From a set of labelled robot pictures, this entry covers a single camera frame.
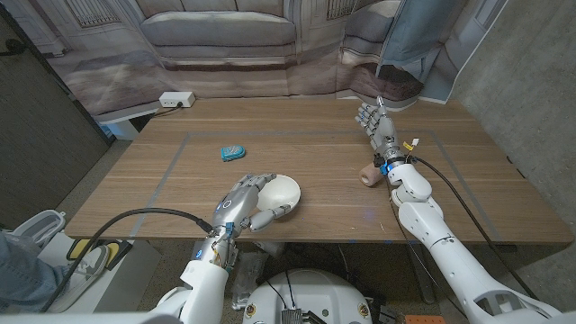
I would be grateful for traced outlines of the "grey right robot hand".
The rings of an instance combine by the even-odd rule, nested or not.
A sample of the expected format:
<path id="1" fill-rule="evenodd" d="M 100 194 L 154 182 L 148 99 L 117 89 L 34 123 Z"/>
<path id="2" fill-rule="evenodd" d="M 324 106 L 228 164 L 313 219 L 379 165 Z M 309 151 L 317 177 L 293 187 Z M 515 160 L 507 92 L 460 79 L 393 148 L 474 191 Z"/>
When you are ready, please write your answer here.
<path id="1" fill-rule="evenodd" d="M 362 103 L 355 120 L 368 135 L 374 149 L 373 163 L 376 167 L 396 167 L 406 162 L 397 140 L 397 131 L 392 119 L 387 115 L 387 106 L 378 95 L 376 105 Z"/>

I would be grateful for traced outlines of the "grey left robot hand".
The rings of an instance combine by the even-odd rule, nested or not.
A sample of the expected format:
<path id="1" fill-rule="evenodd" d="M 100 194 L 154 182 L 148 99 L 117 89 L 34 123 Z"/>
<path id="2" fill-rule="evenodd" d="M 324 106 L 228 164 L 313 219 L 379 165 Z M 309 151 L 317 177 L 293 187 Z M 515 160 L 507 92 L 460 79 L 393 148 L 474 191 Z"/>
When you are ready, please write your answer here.
<path id="1" fill-rule="evenodd" d="M 272 221 L 292 210 L 290 204 L 282 204 L 273 209 L 263 210 L 253 216 L 249 214 L 257 207 L 258 194 L 276 178 L 276 174 L 247 174 L 237 181 L 222 198 L 212 215 L 214 228 L 232 222 L 235 228 L 249 228 L 251 232 L 264 230 Z"/>

